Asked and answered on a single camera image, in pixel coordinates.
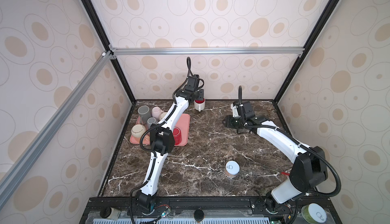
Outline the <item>white mug red inside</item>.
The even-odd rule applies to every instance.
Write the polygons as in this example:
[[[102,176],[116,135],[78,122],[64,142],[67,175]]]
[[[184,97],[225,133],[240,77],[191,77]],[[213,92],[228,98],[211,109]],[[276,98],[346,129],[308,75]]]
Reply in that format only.
[[[205,109],[205,101],[206,99],[204,98],[202,100],[194,100],[194,108],[197,111],[201,112],[202,110]]]

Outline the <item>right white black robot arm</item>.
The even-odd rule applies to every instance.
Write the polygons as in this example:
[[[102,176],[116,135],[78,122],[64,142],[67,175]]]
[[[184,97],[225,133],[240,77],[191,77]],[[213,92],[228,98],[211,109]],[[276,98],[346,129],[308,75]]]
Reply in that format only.
[[[305,145],[266,117],[257,116],[251,103],[242,100],[242,88],[238,89],[238,100],[231,104],[231,109],[233,114],[226,116],[223,121],[225,127],[236,129],[238,133],[257,134],[278,148],[292,162],[287,180],[266,195],[264,202],[269,209],[306,193],[324,197],[334,197],[340,193],[340,176],[326,160],[322,148]],[[328,179],[329,173],[335,178],[335,189],[330,193],[316,191],[315,188]]]

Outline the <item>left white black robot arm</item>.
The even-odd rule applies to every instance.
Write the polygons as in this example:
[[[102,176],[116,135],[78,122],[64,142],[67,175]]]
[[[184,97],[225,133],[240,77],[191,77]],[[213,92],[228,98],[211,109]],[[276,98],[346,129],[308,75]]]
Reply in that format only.
[[[187,76],[172,94],[173,104],[167,114],[141,136],[140,148],[150,153],[149,166],[143,183],[131,190],[130,200],[135,200],[136,204],[147,213],[152,213],[155,207],[158,180],[169,153],[175,146],[174,128],[188,109],[189,105],[198,99],[203,98],[203,86],[199,85],[203,79],[191,71],[191,59],[187,57]]]

